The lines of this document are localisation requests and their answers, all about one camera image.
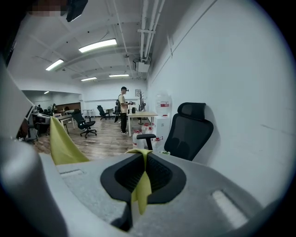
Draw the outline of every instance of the man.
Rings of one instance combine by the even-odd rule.
[[[120,118],[121,118],[121,134],[128,134],[126,131],[126,113],[128,111],[128,103],[125,102],[124,94],[126,94],[126,87],[121,88],[121,93],[118,97],[120,103]]]

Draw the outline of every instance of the gray plastic surface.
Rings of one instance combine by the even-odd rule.
[[[1,184],[20,212],[49,237],[129,236],[86,208],[69,190],[52,158],[24,142],[0,140]]]
[[[102,220],[111,223],[122,217],[126,202],[112,199],[100,182],[102,172],[133,154],[77,164],[58,165],[63,180],[72,193]]]
[[[38,155],[26,143],[0,140],[0,145],[3,188],[28,221],[47,236],[211,237],[227,232],[235,235],[238,232],[233,232],[211,196],[216,190],[222,190],[247,218],[262,210],[248,192],[215,170],[155,153],[185,172],[186,185],[171,202],[148,205],[144,215],[125,233],[109,224],[122,216],[125,203],[110,198],[99,178],[106,167],[132,154],[56,167],[49,155]]]
[[[132,235],[211,237],[232,230],[211,196],[216,190],[222,190],[248,218],[262,210],[255,198],[217,171],[174,156],[154,154],[179,166],[186,174],[186,185],[170,203],[148,205],[130,230]]]
[[[211,194],[222,190],[235,205],[252,218],[262,207],[245,190],[217,171],[184,159],[154,153],[160,158],[179,166],[186,174],[184,190],[170,203],[148,205],[143,216],[129,231],[134,236],[217,236],[233,230]],[[69,189],[93,213],[107,222],[121,217],[123,203],[113,200],[101,186],[99,177],[105,168],[130,157],[123,154],[95,162],[60,165],[60,173]]]

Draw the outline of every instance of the black pants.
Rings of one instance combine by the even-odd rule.
[[[121,113],[120,118],[121,118],[121,131],[126,132],[126,113]]]

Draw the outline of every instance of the backpack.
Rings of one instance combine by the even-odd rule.
[[[121,107],[121,105],[120,105],[120,102],[119,102],[119,97],[121,96],[121,94],[118,96],[118,98],[117,98],[117,100],[116,100],[116,102],[115,102],[115,104],[116,104],[116,111],[115,111],[115,116],[118,116],[119,114],[120,114],[120,107]]]
[[[117,98],[117,100],[116,100],[116,102],[115,102],[115,104],[116,104],[116,110],[115,110],[115,119],[114,119],[114,123],[116,123],[117,122],[117,120],[118,120],[118,117],[119,117],[119,114],[120,114],[120,102],[119,102],[119,96],[118,96],[118,98]]]

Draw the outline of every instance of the fluorescent light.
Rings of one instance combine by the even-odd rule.
[[[97,42],[97,43],[82,47],[82,48],[79,49],[79,51],[81,53],[84,53],[84,52],[89,51],[89,50],[94,50],[94,49],[97,49],[97,48],[110,46],[110,45],[115,45],[115,44],[117,44],[116,39],[108,39],[108,40],[105,40],[105,41],[100,41],[100,42]]]
[[[82,81],[88,81],[88,80],[94,80],[97,79],[96,77],[90,77],[90,78],[86,78],[86,79],[81,79]]]
[[[80,14],[79,16],[81,16],[81,14]],[[79,17],[79,16],[78,16],[78,17]],[[73,20],[71,20],[70,22],[74,21],[74,20],[75,20],[75,19],[77,19],[78,17],[74,18],[74,19],[73,19]]]
[[[128,74],[117,74],[117,75],[109,75],[110,77],[122,77],[122,76],[129,76]]]
[[[62,62],[64,62],[64,60],[59,59],[58,61],[56,61],[55,63],[51,64],[48,68],[46,68],[47,71],[52,70],[54,67],[56,67],[57,65],[60,65]]]

